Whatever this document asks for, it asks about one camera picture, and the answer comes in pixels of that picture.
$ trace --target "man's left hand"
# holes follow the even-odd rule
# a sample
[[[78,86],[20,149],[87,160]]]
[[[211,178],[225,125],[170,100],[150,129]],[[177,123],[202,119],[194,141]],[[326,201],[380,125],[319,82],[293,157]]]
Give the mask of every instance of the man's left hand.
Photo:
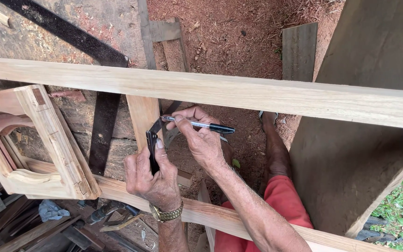
[[[124,160],[127,192],[159,207],[164,212],[171,212],[181,206],[180,188],[178,187],[178,169],[167,158],[164,144],[157,139],[155,160],[160,170],[152,176],[150,152],[144,147],[139,154],[127,156]]]

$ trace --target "metal watch band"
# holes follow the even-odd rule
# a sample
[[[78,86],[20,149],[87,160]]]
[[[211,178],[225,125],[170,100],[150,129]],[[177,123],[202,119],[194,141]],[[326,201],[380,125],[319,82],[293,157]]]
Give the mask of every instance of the metal watch band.
[[[183,211],[183,201],[181,201],[181,206],[179,209],[176,209],[175,211],[172,212],[161,213],[160,218],[162,221],[170,221],[180,216],[182,211]]]

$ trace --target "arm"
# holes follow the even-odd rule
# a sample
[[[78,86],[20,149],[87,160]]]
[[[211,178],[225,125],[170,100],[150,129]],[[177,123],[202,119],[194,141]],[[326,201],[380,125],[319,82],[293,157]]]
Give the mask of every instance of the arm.
[[[155,145],[155,159],[160,170],[152,176],[150,152],[144,147],[140,154],[127,156],[124,160],[127,192],[148,200],[163,212],[171,212],[181,206],[180,188],[177,183],[178,169],[167,158],[163,142]],[[189,252],[181,224],[181,216],[158,222],[159,251]]]
[[[174,112],[175,126],[186,136],[189,148],[197,162],[217,182],[236,209],[252,240],[261,251],[311,251],[294,228],[262,198],[260,198],[226,163],[219,135],[209,129],[193,129],[187,120],[219,123],[200,109],[192,106]]]

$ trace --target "hand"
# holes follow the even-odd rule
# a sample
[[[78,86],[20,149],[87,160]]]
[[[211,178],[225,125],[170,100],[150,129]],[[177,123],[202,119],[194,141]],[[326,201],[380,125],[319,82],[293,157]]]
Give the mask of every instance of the hand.
[[[128,193],[148,200],[164,212],[171,212],[181,206],[180,188],[177,183],[178,169],[167,158],[164,144],[157,139],[155,159],[160,170],[152,176],[150,151],[144,147],[139,154],[127,156],[124,160],[126,190]]]
[[[170,130],[178,127],[188,140],[189,149],[195,160],[208,173],[210,173],[211,169],[227,165],[223,157],[219,134],[207,128],[201,128],[196,131],[189,122],[189,120],[192,120],[201,123],[219,124],[217,118],[210,116],[198,105],[173,112],[172,117],[175,117],[175,122],[170,122],[166,128]]]

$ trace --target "forearm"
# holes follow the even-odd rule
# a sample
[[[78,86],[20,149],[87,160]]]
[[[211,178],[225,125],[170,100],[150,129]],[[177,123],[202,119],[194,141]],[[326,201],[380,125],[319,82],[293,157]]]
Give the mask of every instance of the forearm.
[[[181,216],[174,220],[158,222],[158,232],[160,252],[189,252]]]
[[[261,251],[310,251],[305,240],[226,163],[209,173],[234,206]]]

